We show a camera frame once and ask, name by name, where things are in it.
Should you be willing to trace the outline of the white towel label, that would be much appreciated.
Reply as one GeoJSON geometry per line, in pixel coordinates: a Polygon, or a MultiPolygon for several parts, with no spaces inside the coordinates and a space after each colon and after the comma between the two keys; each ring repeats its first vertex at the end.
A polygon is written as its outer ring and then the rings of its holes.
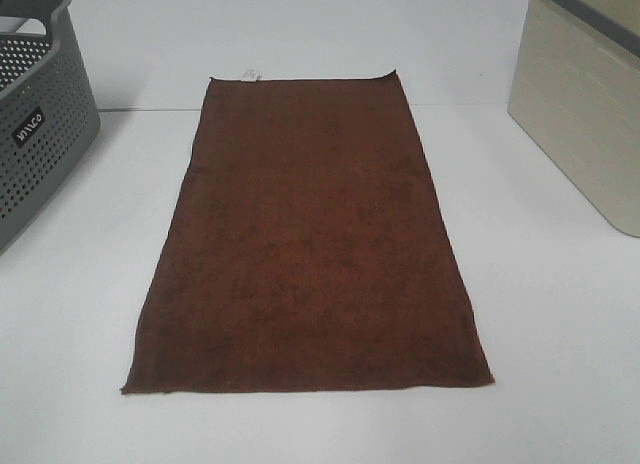
{"type": "Polygon", "coordinates": [[[248,69],[241,77],[242,82],[255,83],[261,80],[260,72],[255,69],[248,69]]]}

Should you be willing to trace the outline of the beige storage box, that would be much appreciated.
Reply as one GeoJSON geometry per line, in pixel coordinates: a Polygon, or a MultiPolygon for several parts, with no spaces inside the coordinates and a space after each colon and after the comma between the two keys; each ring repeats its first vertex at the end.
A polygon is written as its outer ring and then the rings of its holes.
{"type": "Polygon", "coordinates": [[[639,0],[528,0],[507,107],[595,209],[639,234],[639,0]]]}

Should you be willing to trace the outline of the brown towel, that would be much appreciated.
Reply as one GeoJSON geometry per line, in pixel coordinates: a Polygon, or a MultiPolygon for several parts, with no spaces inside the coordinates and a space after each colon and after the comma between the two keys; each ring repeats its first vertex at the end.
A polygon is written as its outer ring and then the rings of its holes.
{"type": "Polygon", "coordinates": [[[123,392],[493,381],[398,75],[212,79],[123,392]]]}

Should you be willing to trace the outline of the grey perforated plastic basket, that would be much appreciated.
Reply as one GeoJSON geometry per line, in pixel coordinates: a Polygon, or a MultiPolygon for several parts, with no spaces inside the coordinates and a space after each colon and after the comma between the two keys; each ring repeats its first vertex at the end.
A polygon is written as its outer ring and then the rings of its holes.
{"type": "Polygon", "coordinates": [[[91,147],[100,118],[71,0],[1,0],[44,33],[1,35],[1,245],[37,216],[91,147]]]}

